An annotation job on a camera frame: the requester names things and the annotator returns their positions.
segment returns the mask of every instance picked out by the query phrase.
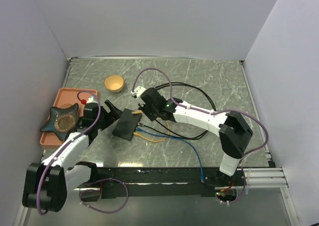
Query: wooden bowl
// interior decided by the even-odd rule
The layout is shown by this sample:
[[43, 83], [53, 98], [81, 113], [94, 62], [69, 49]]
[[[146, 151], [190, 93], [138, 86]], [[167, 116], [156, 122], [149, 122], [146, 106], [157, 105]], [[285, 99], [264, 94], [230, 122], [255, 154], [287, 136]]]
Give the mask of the wooden bowl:
[[124, 87], [124, 79], [120, 75], [110, 75], [104, 80], [104, 85], [109, 91], [119, 93]]

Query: orange tray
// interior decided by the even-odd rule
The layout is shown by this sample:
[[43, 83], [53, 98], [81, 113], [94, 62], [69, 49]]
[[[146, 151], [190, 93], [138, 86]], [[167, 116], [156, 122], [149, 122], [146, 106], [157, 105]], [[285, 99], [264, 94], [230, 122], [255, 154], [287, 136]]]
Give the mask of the orange tray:
[[[83, 116], [83, 109], [84, 105], [79, 102], [78, 98], [76, 97], [79, 91], [81, 90], [88, 90], [92, 93], [96, 94], [98, 97], [98, 91], [92, 90], [92, 89], [76, 89], [76, 88], [61, 88], [59, 89], [59, 92], [55, 98], [53, 106], [59, 107], [59, 108], [67, 108], [70, 105], [73, 105], [75, 103], [79, 104], [79, 110], [78, 114], [79, 117]], [[91, 95], [89, 93], [83, 92], [80, 95], [81, 99], [88, 99]], [[58, 137], [54, 133], [42, 133], [40, 144], [45, 149], [57, 149], [59, 148], [64, 142], [60, 141]]]

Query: marble surface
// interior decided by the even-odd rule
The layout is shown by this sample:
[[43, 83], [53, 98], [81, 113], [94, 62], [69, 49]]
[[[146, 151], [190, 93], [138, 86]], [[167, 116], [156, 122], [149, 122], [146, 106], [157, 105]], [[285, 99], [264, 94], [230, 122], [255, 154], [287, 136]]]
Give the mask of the marble surface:
[[[171, 81], [181, 81], [203, 89], [214, 101], [217, 110], [236, 108], [254, 114], [252, 102], [238, 61], [213, 61], [189, 59], [73, 59], [66, 87], [97, 89], [101, 102], [109, 99], [115, 106], [136, 109], [137, 103], [130, 95], [132, 83], [136, 75], [144, 68], [156, 67], [163, 70]], [[124, 77], [125, 86], [118, 93], [109, 92], [103, 82], [111, 74]], [[146, 71], [137, 85], [145, 88], [166, 83], [166, 79], [157, 71]], [[161, 90], [168, 98], [168, 88]], [[207, 99], [199, 91], [183, 86], [173, 87], [173, 96], [196, 106], [211, 109]], [[143, 123], [164, 130], [156, 122], [143, 116]], [[261, 134], [256, 123], [247, 118], [254, 131], [247, 150], [262, 144]], [[115, 124], [103, 132], [91, 146], [84, 150], [77, 161], [100, 163], [104, 167], [143, 166], [143, 167], [198, 167], [195, 152], [186, 143], [174, 139], [166, 139], [161, 143], [147, 142], [134, 136], [126, 141], [112, 135]], [[185, 136], [195, 136], [202, 129], [183, 123], [170, 123], [171, 129]], [[219, 138], [213, 133], [206, 134], [201, 140], [191, 141], [198, 150], [203, 166], [218, 167], [223, 151]], [[45, 157], [52, 150], [47, 150]], [[265, 151], [252, 153], [243, 161], [245, 167], [268, 167]]]

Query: white connector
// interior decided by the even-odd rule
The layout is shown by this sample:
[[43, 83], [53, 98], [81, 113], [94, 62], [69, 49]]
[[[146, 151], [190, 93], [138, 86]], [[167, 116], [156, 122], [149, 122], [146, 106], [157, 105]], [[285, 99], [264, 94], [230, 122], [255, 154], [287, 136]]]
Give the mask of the white connector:
[[146, 89], [142, 86], [138, 86], [134, 91], [131, 91], [131, 95], [136, 98], [137, 104], [140, 104], [141, 106], [145, 104], [145, 102], [141, 99], [141, 95], [144, 93], [144, 91], [146, 91]]

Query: white wall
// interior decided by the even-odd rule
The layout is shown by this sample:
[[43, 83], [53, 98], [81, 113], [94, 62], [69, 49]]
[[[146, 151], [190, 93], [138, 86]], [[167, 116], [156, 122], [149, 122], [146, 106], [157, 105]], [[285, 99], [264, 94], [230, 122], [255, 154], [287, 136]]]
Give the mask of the white wall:
[[319, 1], [278, 0], [245, 61], [302, 225], [319, 222]]
[[67, 57], [245, 59], [276, 0], [35, 0]]
[[0, 21], [0, 222], [8, 226], [67, 61], [33, 0], [0, 0]]

